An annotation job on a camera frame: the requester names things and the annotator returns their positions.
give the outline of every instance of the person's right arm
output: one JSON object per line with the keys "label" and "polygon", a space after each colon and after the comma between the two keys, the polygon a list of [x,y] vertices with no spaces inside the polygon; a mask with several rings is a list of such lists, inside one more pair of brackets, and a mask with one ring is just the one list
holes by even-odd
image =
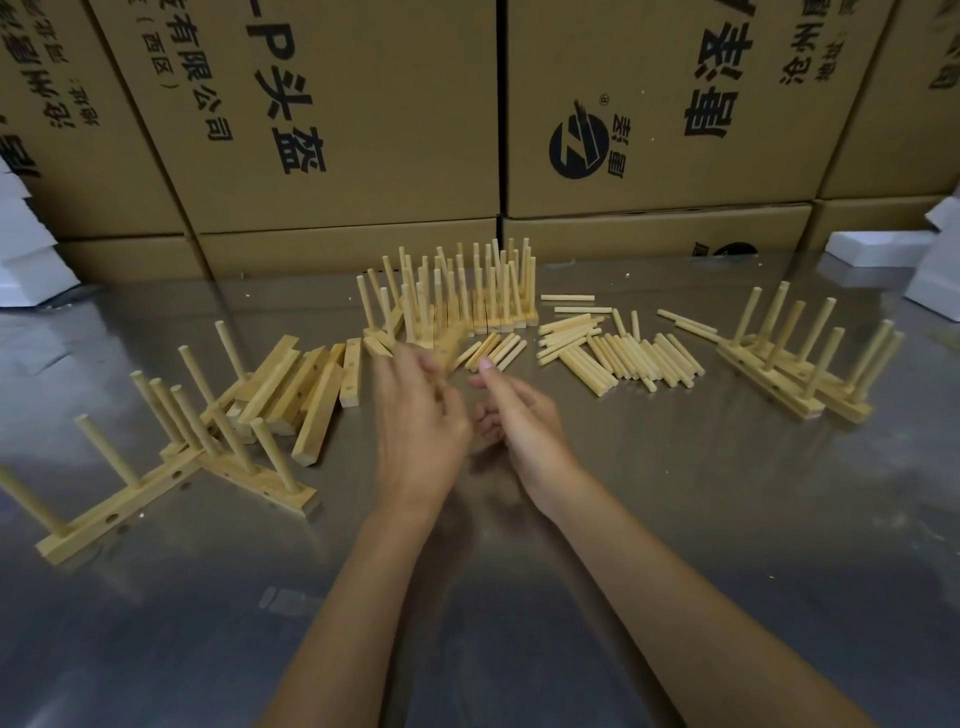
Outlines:
{"label": "person's right arm", "polygon": [[482,360],[474,420],[505,438],[524,489],[564,533],[690,726],[873,726],[843,693],[647,531],[566,445],[556,405]]}

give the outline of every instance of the forearm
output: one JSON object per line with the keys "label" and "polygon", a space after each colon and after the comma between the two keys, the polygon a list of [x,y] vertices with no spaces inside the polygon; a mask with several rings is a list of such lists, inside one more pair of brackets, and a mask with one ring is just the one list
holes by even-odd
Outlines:
{"label": "forearm", "polygon": [[432,519],[369,516],[260,728],[375,726],[410,575]]}
{"label": "forearm", "polygon": [[846,696],[585,473],[551,518],[690,726],[872,726]]}

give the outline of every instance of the person's left arm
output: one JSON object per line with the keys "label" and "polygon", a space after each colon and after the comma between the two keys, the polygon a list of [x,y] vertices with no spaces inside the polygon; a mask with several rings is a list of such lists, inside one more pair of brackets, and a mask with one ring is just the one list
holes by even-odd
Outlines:
{"label": "person's left arm", "polygon": [[375,726],[414,565],[467,452],[460,394],[406,346],[373,358],[377,504],[260,728]]}

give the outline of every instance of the person's right hand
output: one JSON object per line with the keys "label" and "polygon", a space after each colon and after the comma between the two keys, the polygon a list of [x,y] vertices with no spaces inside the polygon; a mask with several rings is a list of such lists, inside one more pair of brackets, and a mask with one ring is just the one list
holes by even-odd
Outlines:
{"label": "person's right hand", "polygon": [[489,359],[470,386],[489,396],[473,412],[476,433],[489,443],[506,440],[511,462],[527,494],[547,517],[560,489],[581,472],[566,444],[557,405],[524,381],[500,372]]}

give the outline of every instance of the table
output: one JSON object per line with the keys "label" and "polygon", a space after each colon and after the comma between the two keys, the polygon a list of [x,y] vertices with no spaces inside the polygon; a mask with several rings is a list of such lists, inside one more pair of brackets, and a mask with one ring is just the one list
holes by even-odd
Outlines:
{"label": "table", "polygon": [[[556,399],[574,449],[639,519],[881,726],[949,724],[960,711],[960,354],[930,338],[956,327],[900,298],[909,272],[768,255],[541,266],[538,285],[635,308],[644,336],[669,330],[660,307],[729,335],[750,287],[764,286],[762,310],[781,277],[788,301],[808,301],[806,321],[838,299],[831,323],[848,334],[835,371],[881,318],[907,332],[866,424],[801,423],[681,332],[707,368],[690,391],[621,383],[598,400],[529,350],[510,372]],[[364,325],[351,276],[141,284],[0,314],[0,462],[73,518],[120,487],[71,422],[87,412],[145,472],[163,435],[128,374],[182,382],[199,405],[177,346],[226,388],[217,319],[250,362],[283,333],[312,348]],[[306,522],[199,473],[52,568],[34,550],[38,527],[0,496],[3,724],[251,724],[371,507],[369,392],[335,415],[319,466],[292,463],[324,503]],[[488,460],[471,461],[418,563],[384,723],[677,724],[569,547]]]}

